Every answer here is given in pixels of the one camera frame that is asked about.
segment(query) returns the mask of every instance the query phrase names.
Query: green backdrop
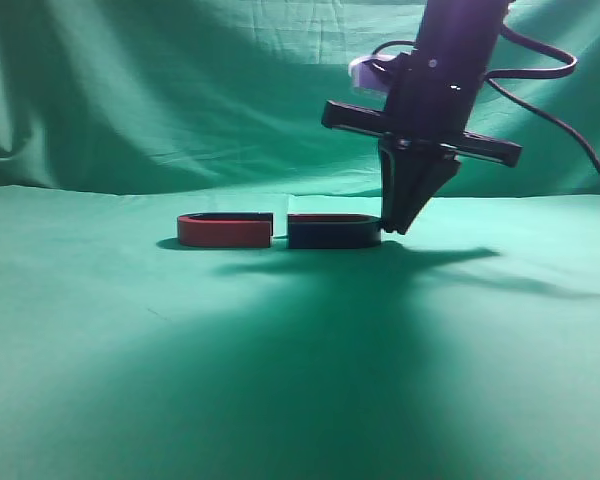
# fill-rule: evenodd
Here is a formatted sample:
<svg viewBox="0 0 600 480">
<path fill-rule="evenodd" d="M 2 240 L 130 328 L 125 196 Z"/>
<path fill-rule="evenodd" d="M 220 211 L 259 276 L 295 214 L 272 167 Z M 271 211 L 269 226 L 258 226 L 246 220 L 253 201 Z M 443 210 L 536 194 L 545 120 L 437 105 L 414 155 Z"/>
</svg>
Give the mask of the green backdrop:
<svg viewBox="0 0 600 480">
<path fill-rule="evenodd" d="M 288 213 L 380 210 L 374 141 L 320 117 L 377 105 L 346 66 L 422 11 L 0 0 L 0 480 L 600 480 L 600 181 L 566 134 L 485 89 L 517 169 L 467 161 L 376 249 L 285 248 Z M 507 86 L 600 153 L 600 0 L 509 23 L 580 57 Z M 180 246 L 212 210 L 274 212 L 272 248 Z"/>
<path fill-rule="evenodd" d="M 320 125 L 365 105 L 346 66 L 411 39 L 424 0 L 0 0 L 0 185 L 104 193 L 209 188 L 377 196 L 374 141 Z M 600 154 L 600 0 L 518 0 L 508 23 L 580 58 L 508 82 Z M 502 42 L 494 66 L 552 65 Z M 515 170 L 467 161 L 448 196 L 600 193 L 566 134 L 485 87 L 470 128 L 525 147 Z"/>
</svg>

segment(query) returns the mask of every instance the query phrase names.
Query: robotic arm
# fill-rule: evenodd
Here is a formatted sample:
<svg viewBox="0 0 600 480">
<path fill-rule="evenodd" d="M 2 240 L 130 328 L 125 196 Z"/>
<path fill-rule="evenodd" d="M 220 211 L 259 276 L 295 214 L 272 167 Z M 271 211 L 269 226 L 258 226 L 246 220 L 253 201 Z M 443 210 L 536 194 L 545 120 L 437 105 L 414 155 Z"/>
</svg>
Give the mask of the robotic arm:
<svg viewBox="0 0 600 480">
<path fill-rule="evenodd" d="M 514 1 L 428 0 L 415 42 L 388 42 L 351 65 L 356 86 L 386 95 L 384 109 L 327 102 L 325 127 L 378 138 L 381 227 L 386 232 L 407 232 L 427 202 L 458 172 L 457 155 L 516 166 L 522 147 L 465 131 L 483 83 L 509 96 L 493 78 L 559 78 L 574 71 L 577 60 L 572 55 L 504 25 Z M 567 66 L 487 72 L 499 35 Z M 380 55 L 392 45 L 413 48 L 395 57 Z"/>
</svg>

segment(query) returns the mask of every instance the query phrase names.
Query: green table surface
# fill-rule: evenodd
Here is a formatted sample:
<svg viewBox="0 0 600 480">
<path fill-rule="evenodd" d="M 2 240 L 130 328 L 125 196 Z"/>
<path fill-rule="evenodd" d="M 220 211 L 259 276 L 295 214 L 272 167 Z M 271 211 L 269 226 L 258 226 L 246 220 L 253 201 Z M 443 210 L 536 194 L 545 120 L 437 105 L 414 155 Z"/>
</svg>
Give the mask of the green table surface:
<svg viewBox="0 0 600 480">
<path fill-rule="evenodd" d="M 236 209 L 273 248 L 173 238 Z M 0 480 L 600 479 L 600 196 L 285 248 L 287 212 L 378 209 L 0 187 Z"/>
</svg>

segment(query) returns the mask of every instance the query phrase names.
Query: black cable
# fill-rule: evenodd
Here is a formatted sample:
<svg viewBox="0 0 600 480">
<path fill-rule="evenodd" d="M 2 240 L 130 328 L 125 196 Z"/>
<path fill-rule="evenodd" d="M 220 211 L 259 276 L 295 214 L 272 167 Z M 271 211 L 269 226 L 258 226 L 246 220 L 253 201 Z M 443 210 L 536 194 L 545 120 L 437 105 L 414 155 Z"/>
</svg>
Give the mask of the black cable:
<svg viewBox="0 0 600 480">
<path fill-rule="evenodd" d="M 545 120 L 548 120 L 551 123 L 554 123 L 555 125 L 558 125 L 562 129 L 564 129 L 569 135 L 571 135 L 580 144 L 580 146 L 582 146 L 582 148 L 587 153 L 587 156 L 591 160 L 591 163 L 593 163 L 593 166 L 595 167 L 595 169 L 598 171 L 598 174 L 600 175 L 600 159 L 596 155 L 595 150 L 593 149 L 593 147 L 591 145 L 589 145 L 589 142 L 587 142 L 587 140 L 580 133 L 578 133 L 573 127 L 566 124 L 562 120 L 554 117 L 553 115 L 551 115 L 543 110 L 540 110 L 539 108 L 534 107 L 533 105 L 530 105 L 527 102 L 525 102 L 524 100 L 516 97 L 513 93 L 511 93 L 510 91 L 508 91 L 505 88 L 503 88 L 502 86 L 500 86 L 495 80 L 489 78 L 489 79 L 487 79 L 487 83 L 491 87 L 493 87 L 495 90 L 497 90 L 499 93 L 501 93 L 502 95 L 507 97 L 509 100 L 511 100 L 512 102 L 517 103 L 518 105 L 520 105 L 523 108 L 526 108 L 530 112 L 535 113 L 536 115 L 539 115 L 540 117 L 544 118 Z"/>
<path fill-rule="evenodd" d="M 506 25 L 502 25 L 500 33 L 504 38 L 522 47 L 541 53 L 547 57 L 551 57 L 562 63 L 566 67 L 560 68 L 538 68 L 538 69 L 511 69 L 511 70 L 493 70 L 487 73 L 485 78 L 525 78 L 532 80 L 551 80 L 563 78 L 571 75 L 578 64 L 578 59 L 570 53 L 564 52 L 558 48 L 533 40 L 524 35 L 514 32 Z"/>
<path fill-rule="evenodd" d="M 415 44 L 416 42 L 412 42 L 411 40 L 392 40 L 390 42 L 383 43 L 382 45 L 378 45 L 375 50 L 371 52 L 371 55 L 377 55 L 385 48 L 395 47 L 397 45 L 408 45 L 413 47 Z"/>
</svg>

